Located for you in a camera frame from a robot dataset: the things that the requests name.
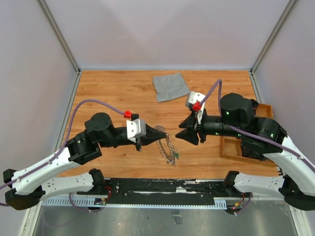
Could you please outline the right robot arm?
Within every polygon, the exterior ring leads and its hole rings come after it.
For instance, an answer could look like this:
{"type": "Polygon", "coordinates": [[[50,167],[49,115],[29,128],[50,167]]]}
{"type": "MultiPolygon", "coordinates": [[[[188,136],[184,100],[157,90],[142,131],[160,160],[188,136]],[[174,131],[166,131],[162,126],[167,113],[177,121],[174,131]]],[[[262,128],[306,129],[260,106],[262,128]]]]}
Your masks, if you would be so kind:
{"type": "Polygon", "coordinates": [[[276,163],[282,176],[252,176],[229,171],[223,191],[233,197],[259,193],[284,200],[290,206],[311,211],[315,208],[315,166],[294,145],[286,130],[274,119],[258,117],[255,101],[230,93],[219,101],[220,116],[209,116],[201,101],[205,95],[192,91],[186,100],[191,114],[179,125],[176,138],[193,145],[204,143],[208,135],[240,139],[250,153],[276,163]]]}

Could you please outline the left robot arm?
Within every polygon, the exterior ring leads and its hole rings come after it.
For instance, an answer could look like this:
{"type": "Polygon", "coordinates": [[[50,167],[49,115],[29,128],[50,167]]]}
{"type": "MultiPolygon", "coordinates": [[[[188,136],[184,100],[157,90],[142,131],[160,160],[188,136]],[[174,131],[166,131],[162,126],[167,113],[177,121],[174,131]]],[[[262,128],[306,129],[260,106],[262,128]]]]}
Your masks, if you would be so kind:
{"type": "Polygon", "coordinates": [[[136,116],[123,127],[114,127],[110,116],[97,113],[85,122],[85,130],[57,150],[56,153],[20,171],[3,172],[5,206],[25,210],[50,197],[68,193],[103,194],[110,188],[99,169],[74,177],[58,177],[66,170],[87,164],[101,157],[101,148],[132,145],[137,151],[167,134],[158,131],[136,116]]]}

